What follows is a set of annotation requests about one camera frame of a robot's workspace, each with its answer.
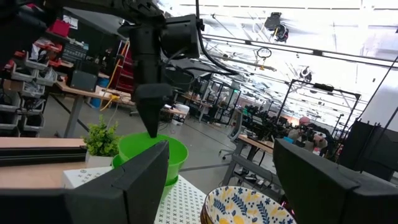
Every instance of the potted plant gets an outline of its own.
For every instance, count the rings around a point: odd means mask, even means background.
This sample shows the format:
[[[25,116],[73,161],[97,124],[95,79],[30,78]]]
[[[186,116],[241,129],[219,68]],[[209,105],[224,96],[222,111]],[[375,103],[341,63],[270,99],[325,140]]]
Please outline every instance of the potted plant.
[[[112,158],[118,154],[120,136],[115,135],[118,122],[108,127],[102,115],[99,116],[99,124],[89,124],[90,131],[87,137],[83,137],[87,147],[86,167],[110,166]]]

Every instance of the workshop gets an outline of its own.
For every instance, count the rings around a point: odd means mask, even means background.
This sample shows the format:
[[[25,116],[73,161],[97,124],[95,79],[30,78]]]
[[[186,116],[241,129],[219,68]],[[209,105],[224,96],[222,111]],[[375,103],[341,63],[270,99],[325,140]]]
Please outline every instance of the workshop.
[[[394,1],[0,1],[1,223],[398,223]]]

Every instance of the yellow cable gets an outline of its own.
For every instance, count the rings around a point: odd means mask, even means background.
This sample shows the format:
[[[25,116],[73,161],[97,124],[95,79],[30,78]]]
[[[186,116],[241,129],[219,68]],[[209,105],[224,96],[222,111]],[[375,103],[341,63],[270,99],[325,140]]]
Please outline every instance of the yellow cable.
[[[108,101],[108,103],[107,103],[102,109],[100,109],[99,111],[105,110],[105,109],[108,107],[108,105],[109,105],[110,103],[112,103],[113,100],[118,100],[118,99],[120,99],[120,96],[111,95],[111,99],[110,99],[110,100]]]
[[[121,52],[121,55],[124,55],[124,51],[126,50],[126,47],[127,47],[127,45],[129,45],[129,43],[130,43],[130,41],[127,41],[126,44],[124,44],[124,47],[123,47],[122,52]],[[112,73],[111,79],[109,80],[108,86],[106,86],[106,88],[105,88],[104,95],[102,96],[101,102],[99,103],[99,105],[102,105],[103,97],[105,96],[105,93],[108,91],[108,88],[109,88],[109,86],[110,86],[111,83],[112,83],[114,74],[116,73],[116,69],[118,68],[119,63],[120,63],[120,59],[118,59],[118,62],[116,63],[116,66],[115,66],[114,69],[113,69],[113,73]]]

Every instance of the wire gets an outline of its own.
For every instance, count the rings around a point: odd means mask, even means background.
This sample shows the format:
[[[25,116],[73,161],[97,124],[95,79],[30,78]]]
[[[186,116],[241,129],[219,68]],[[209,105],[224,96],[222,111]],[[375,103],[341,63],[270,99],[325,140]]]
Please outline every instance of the wire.
[[[195,0],[195,4],[196,4],[196,12],[197,12],[197,19],[200,19],[200,12],[199,12],[199,0]],[[206,56],[206,58],[211,61],[213,64],[215,64],[216,66],[222,68],[223,70],[229,72],[229,73],[221,73],[220,75],[239,75],[239,73],[237,71],[231,70],[227,67],[225,67],[224,65],[222,65],[221,63],[217,62],[215,59],[213,59],[206,51],[205,45],[203,44],[203,37],[201,35],[201,29],[199,26],[197,26],[198,29],[198,38],[199,38],[199,44],[200,44],[200,48],[201,51],[203,52],[203,54]]]
[[[126,50],[127,45],[130,45],[130,41],[129,41],[129,40],[124,44],[124,47],[123,47],[122,52],[121,52],[121,55],[124,54],[124,51]],[[104,98],[104,96],[105,96],[105,93],[108,91],[109,86],[112,84],[112,80],[113,80],[114,74],[116,73],[116,70],[118,69],[119,63],[120,63],[120,58],[118,59],[118,62],[116,62],[116,65],[115,65],[115,67],[114,67],[114,69],[113,69],[112,76],[111,76],[111,78],[109,79],[109,83],[108,83],[108,85],[107,85],[106,88],[105,88],[104,95],[102,96],[101,102],[99,103],[99,105],[102,105],[102,101],[104,100],[103,98]]]

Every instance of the blue and yellow floral plate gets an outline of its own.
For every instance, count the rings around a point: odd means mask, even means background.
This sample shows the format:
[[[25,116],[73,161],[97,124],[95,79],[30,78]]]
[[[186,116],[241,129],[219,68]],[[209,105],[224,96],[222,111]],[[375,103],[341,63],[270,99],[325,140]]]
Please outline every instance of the blue and yellow floral plate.
[[[296,224],[291,214],[273,199],[244,187],[219,187],[203,205],[202,224]]]

